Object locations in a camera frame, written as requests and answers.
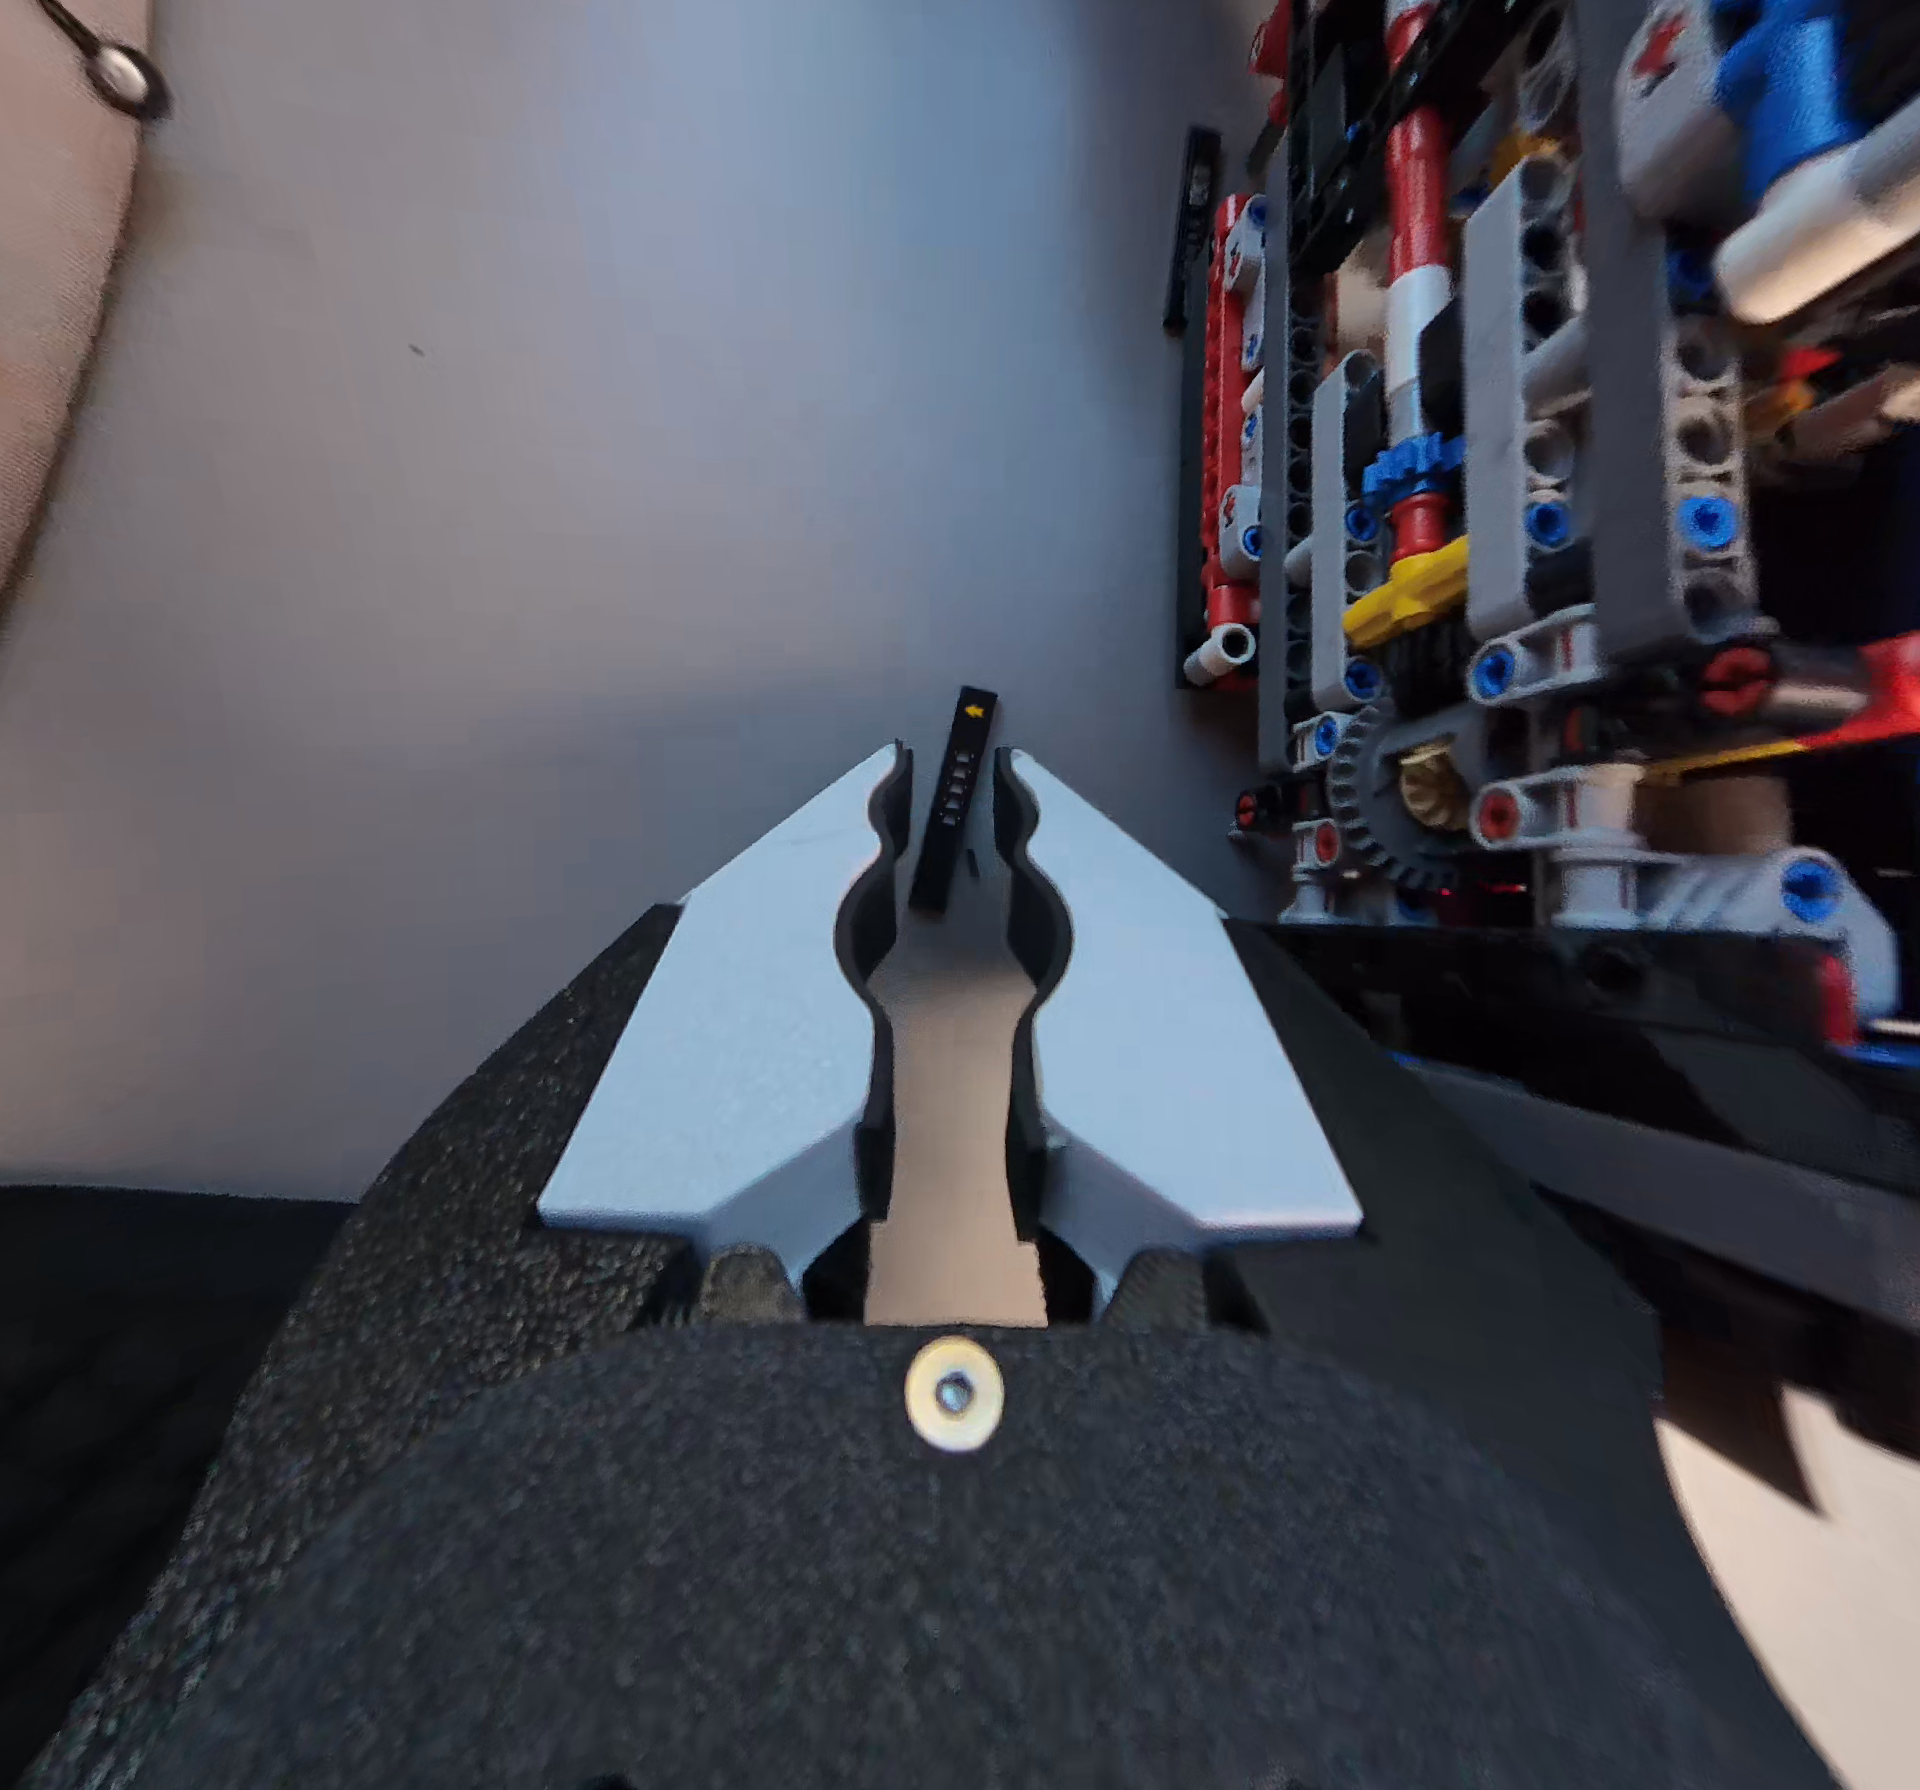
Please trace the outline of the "person's beige sweatshirt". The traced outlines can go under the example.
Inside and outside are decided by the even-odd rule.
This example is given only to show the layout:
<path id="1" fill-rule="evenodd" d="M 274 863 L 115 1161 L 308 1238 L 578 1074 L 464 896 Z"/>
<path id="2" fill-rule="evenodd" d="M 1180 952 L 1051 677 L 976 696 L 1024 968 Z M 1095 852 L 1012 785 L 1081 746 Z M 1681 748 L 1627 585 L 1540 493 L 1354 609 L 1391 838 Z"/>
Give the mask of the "person's beige sweatshirt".
<path id="1" fill-rule="evenodd" d="M 59 0 L 104 41 L 145 47 L 153 0 Z M 34 543 L 85 385 L 142 150 L 134 117 L 82 73 L 34 0 L 2 0 L 2 585 Z"/>

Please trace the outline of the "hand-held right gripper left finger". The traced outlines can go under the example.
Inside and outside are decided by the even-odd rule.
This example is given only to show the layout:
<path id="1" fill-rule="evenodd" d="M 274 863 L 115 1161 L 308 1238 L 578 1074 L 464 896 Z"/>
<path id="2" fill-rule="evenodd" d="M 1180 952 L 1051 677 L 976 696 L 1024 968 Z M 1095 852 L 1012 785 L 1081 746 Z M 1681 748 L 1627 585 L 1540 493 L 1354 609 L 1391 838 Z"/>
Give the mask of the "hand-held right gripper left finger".
<path id="1" fill-rule="evenodd" d="M 888 1213 L 913 759 L 876 748 L 678 902 L 539 1198 L 544 1226 L 756 1248 L 801 1282 Z"/>

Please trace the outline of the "black lego tile yellow arrow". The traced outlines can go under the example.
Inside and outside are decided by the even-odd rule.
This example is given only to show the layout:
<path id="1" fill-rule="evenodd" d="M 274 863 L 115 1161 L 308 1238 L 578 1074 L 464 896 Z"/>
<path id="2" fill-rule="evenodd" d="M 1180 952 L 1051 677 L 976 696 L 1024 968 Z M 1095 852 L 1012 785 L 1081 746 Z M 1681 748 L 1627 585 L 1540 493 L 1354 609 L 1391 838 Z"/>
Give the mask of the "black lego tile yellow arrow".
<path id="1" fill-rule="evenodd" d="M 953 880 L 968 852 L 974 793 L 989 759 L 996 709 L 996 692 L 972 684 L 958 689 L 907 891 L 907 908 L 913 913 L 947 913 Z"/>

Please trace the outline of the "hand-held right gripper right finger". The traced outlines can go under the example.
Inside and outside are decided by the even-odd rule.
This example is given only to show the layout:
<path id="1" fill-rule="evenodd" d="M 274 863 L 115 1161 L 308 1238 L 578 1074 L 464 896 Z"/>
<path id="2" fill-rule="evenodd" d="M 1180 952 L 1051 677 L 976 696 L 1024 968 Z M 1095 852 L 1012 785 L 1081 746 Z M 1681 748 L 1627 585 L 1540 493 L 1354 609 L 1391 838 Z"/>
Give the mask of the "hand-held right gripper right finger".
<path id="1" fill-rule="evenodd" d="M 1212 896 L 1012 746 L 994 844 L 1029 991 L 1007 1184 L 1047 1312 L 1101 1314 L 1154 1252 L 1353 1238 L 1356 1191 Z"/>

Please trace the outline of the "blue white lego race car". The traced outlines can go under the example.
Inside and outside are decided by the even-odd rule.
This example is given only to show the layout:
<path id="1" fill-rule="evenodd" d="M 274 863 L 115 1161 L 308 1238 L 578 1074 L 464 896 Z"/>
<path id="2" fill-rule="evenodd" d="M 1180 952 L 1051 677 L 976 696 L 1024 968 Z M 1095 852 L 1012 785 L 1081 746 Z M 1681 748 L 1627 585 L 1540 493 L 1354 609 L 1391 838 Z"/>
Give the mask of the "blue white lego race car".
<path id="1" fill-rule="evenodd" d="M 1915 0 L 1274 0 L 1184 683 L 1388 1049 L 1915 1195 Z"/>

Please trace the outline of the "black wired earphones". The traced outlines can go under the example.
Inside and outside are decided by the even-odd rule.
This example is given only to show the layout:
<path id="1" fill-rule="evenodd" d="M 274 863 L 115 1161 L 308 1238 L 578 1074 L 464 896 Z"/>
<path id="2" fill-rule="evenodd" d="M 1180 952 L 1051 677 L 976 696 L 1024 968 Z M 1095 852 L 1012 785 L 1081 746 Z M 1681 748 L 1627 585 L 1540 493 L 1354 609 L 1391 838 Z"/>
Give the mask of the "black wired earphones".
<path id="1" fill-rule="evenodd" d="M 160 122 L 171 113 L 171 87 L 145 50 L 102 36 L 61 0 L 34 4 L 71 44 L 89 87 L 102 102 L 142 124 Z"/>

